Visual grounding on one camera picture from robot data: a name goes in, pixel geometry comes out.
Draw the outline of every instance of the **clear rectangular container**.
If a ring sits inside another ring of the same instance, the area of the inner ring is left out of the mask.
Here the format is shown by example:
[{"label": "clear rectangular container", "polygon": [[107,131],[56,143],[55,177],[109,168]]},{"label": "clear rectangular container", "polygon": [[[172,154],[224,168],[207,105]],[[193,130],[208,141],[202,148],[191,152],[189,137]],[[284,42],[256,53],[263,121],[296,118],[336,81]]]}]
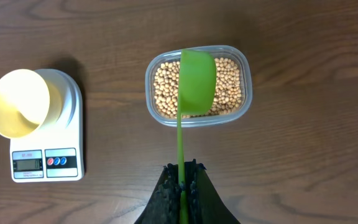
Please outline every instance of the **clear rectangular container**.
[{"label": "clear rectangular container", "polygon": [[[237,111],[230,114],[213,115],[213,116],[202,116],[195,118],[184,118],[181,120],[181,126],[184,128],[209,126],[215,124],[223,124],[226,122],[234,121],[241,117],[248,109],[252,101],[252,81],[249,70],[249,65],[246,57],[239,50],[234,47],[226,45],[214,45],[204,47],[193,47],[191,50],[200,50],[208,52],[213,58],[228,58],[234,61],[239,66],[240,70],[240,87],[242,93],[242,104]],[[147,109],[150,114],[159,123],[167,126],[176,127],[177,121],[173,118],[165,118],[158,113],[157,105],[155,103],[154,92],[155,87],[153,86],[154,74],[160,67],[161,63],[172,62],[180,60],[181,50],[174,50],[164,54],[160,54],[155,57],[149,64],[146,70],[145,78],[145,90],[146,90],[146,103]]]}]

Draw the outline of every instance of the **red button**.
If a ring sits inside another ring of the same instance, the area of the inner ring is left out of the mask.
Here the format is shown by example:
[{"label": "red button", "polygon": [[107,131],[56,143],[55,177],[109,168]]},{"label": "red button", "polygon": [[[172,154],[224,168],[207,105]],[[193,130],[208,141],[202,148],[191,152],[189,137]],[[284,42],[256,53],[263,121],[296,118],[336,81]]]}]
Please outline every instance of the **red button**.
[{"label": "red button", "polygon": [[53,158],[49,158],[48,161],[47,161],[47,164],[50,166],[53,164]]}]

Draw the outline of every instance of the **pile of beans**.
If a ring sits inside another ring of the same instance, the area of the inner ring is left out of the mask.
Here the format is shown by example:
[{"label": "pile of beans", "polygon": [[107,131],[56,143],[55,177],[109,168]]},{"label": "pile of beans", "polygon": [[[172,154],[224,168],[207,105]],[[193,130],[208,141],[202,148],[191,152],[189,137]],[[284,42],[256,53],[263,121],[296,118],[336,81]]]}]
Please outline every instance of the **pile of beans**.
[{"label": "pile of beans", "polygon": [[[216,58],[216,88],[211,109],[204,115],[229,114],[238,110],[244,100],[240,86],[240,70],[231,59]],[[178,106],[180,62],[161,63],[154,76],[154,99],[160,115],[174,119]],[[195,116],[184,115],[183,118]]]}]

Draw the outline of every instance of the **table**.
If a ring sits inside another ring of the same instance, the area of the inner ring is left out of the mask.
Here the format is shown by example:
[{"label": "table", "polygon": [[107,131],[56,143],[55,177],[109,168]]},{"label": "table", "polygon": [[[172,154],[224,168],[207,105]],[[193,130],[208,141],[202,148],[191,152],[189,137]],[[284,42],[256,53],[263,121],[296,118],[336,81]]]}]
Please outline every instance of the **table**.
[{"label": "table", "polygon": [[358,1],[0,0],[0,77],[57,68],[85,99],[86,174],[16,184],[0,137],[0,223],[133,223],[176,129],[145,104],[149,62],[226,44],[248,58],[254,99],[240,119],[184,130],[241,223],[358,223]]}]

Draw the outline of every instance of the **kitchen scale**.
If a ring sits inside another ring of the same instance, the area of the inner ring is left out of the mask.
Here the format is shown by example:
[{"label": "kitchen scale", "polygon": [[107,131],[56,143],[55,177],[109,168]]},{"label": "kitchen scale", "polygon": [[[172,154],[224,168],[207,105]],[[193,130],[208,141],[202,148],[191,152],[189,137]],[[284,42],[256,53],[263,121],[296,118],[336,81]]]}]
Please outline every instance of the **kitchen scale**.
[{"label": "kitchen scale", "polygon": [[11,174],[14,182],[80,180],[83,163],[83,106],[81,91],[72,77],[55,69],[35,70],[62,97],[62,112],[55,123],[23,138],[11,139]]}]

